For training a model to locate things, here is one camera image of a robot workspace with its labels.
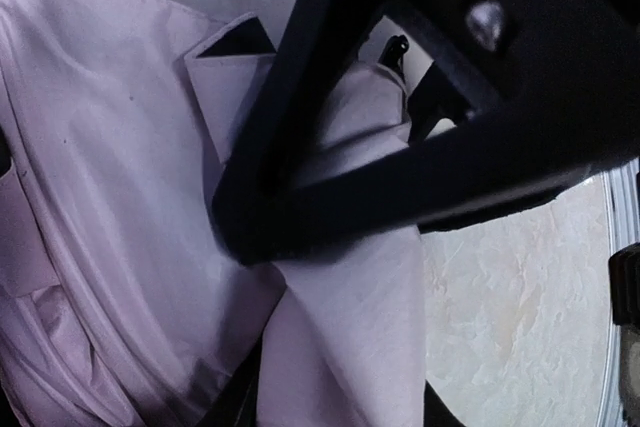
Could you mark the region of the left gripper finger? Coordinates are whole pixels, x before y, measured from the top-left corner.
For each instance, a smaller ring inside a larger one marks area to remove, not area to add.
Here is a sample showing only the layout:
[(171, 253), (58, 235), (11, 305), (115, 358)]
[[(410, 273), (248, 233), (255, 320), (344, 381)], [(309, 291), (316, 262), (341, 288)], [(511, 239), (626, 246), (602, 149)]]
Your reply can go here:
[[(322, 104), (381, 16), (462, 96), (456, 126), (300, 188)], [(297, 0), (212, 210), (242, 263), (537, 206), (639, 154), (639, 0)]]

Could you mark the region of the pink and black folding umbrella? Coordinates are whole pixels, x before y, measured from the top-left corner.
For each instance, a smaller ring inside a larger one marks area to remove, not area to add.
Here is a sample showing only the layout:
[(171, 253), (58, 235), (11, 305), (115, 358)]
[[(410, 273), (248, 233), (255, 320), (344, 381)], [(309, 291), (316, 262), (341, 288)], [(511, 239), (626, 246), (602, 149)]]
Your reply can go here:
[(210, 204), (274, 59), (258, 18), (1, 0), (1, 387), (23, 426), (419, 426), (415, 228), (245, 268)]

